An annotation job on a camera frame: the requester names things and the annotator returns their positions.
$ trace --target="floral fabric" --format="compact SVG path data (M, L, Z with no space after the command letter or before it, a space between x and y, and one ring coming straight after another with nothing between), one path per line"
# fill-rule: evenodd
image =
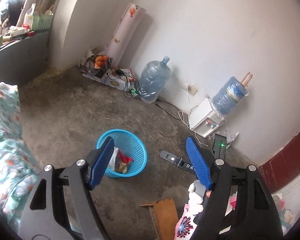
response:
M0 213L18 230L41 168L22 139L17 86L0 83Z
M195 216L189 212L189 204L185 204L182 217L176 225L174 240L191 238L197 228L197 225L193 222L194 218Z
M272 195L272 198L279 213L283 235L285 235L296 222L296 214L290 209L285 208L282 193L276 193Z

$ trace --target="red door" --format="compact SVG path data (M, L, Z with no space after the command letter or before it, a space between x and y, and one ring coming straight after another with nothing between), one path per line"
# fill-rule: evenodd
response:
M259 167L271 192L275 192L300 174L300 131L275 156Z

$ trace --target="blue plastic basket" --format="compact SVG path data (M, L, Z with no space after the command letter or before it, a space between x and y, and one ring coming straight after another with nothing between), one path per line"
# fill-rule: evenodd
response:
M132 177L140 173L147 163L147 151L141 140L126 130L114 129L100 136L96 149L101 147L108 136L113 138L114 146L118 147L124 155L133 158L133 162L130 163L126 174L117 173L107 168L105 175L111 178L119 178Z

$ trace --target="green plastic basket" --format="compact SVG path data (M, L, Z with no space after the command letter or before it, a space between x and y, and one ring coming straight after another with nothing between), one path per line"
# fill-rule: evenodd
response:
M53 15L34 16L31 24L31 30L46 30L51 28Z

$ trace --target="bottle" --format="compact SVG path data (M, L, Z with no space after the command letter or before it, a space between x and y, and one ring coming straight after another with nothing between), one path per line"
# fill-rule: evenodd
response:
M168 56L164 56L161 62L158 60L150 61L143 69L138 93L146 103L151 104L157 100L160 91L171 77L171 70L167 66L169 60Z
M245 87L251 78L252 74L250 72L246 74L241 82L235 77L231 77L212 98L212 103L216 110L222 115L229 114L239 101L248 95Z

